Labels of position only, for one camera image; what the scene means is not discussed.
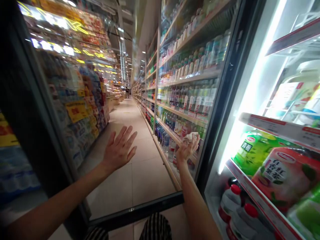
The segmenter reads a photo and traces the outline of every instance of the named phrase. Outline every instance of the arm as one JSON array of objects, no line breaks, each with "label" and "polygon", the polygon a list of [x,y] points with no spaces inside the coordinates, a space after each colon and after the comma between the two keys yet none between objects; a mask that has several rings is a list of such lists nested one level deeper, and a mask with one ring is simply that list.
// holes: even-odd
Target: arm
[{"label": "arm", "polygon": [[219,229],[188,169],[187,160],[198,148],[199,136],[197,139],[193,138],[192,140],[189,145],[184,143],[177,152],[177,162],[184,196],[183,208],[187,215],[191,236],[192,239],[222,239]]},{"label": "arm", "polygon": [[137,132],[128,139],[131,131],[132,126],[128,130],[123,127],[116,139],[116,133],[113,132],[102,162],[78,181],[11,223],[7,228],[8,238],[48,239],[90,192],[134,156],[136,146],[129,154],[128,151]]}]

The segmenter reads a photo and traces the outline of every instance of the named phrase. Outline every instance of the supermarket aisle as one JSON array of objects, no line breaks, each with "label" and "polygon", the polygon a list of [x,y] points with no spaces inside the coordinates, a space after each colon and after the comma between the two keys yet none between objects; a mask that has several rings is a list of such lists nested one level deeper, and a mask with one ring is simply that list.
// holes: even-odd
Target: supermarket aisle
[{"label": "supermarket aisle", "polygon": [[[112,131],[119,133],[123,125],[132,125],[134,131],[138,132],[133,144],[138,146],[136,155],[88,196],[91,219],[175,192],[146,122],[132,98],[125,99],[110,113],[110,122],[92,152],[80,166],[80,174],[87,173],[102,160],[110,133]],[[174,227],[173,235],[176,235],[174,239],[186,239],[179,237],[186,234],[188,229],[182,206],[169,209],[164,214]],[[134,239],[134,237],[138,239],[144,222],[145,220],[142,220],[112,231],[110,239]]]}]

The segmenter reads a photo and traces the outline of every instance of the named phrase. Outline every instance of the red bottle cap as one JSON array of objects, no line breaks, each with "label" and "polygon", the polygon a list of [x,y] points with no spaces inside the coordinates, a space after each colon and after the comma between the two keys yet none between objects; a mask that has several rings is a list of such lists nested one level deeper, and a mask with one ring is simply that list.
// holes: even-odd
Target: red bottle cap
[{"label": "red bottle cap", "polygon": [[235,184],[231,185],[231,191],[236,195],[240,195],[241,193],[241,189]]},{"label": "red bottle cap", "polygon": [[253,217],[253,218],[258,217],[258,211],[250,203],[246,203],[246,205],[244,205],[244,210],[250,217]]}]

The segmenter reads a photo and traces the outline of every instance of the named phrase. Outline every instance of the hand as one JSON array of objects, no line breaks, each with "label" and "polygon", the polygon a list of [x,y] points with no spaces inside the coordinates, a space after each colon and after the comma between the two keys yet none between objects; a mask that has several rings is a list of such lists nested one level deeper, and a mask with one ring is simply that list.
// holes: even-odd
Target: hand
[{"label": "hand", "polygon": [[182,143],[182,146],[179,148],[179,150],[176,153],[179,169],[181,169],[181,167],[184,164],[187,164],[189,157],[197,150],[199,140],[200,140],[199,135],[197,135],[197,137],[192,135],[191,143],[188,144],[186,141]]},{"label": "hand", "polygon": [[116,139],[114,139],[116,132],[111,133],[109,142],[104,151],[103,160],[101,162],[101,164],[106,167],[107,170],[114,172],[115,170],[126,165],[136,154],[137,146],[134,146],[128,153],[133,140],[138,134],[137,132],[134,132],[129,138],[132,129],[132,126],[129,126],[129,128],[124,126]]}]

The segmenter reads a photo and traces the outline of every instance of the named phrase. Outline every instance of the ceiling light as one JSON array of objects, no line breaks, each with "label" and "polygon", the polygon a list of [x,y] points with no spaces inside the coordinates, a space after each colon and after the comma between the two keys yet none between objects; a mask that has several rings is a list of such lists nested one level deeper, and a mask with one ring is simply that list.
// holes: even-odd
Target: ceiling light
[{"label": "ceiling light", "polygon": [[68,1],[68,3],[72,6],[72,7],[76,7],[77,5],[74,3],[74,2],[72,2],[72,1]]}]

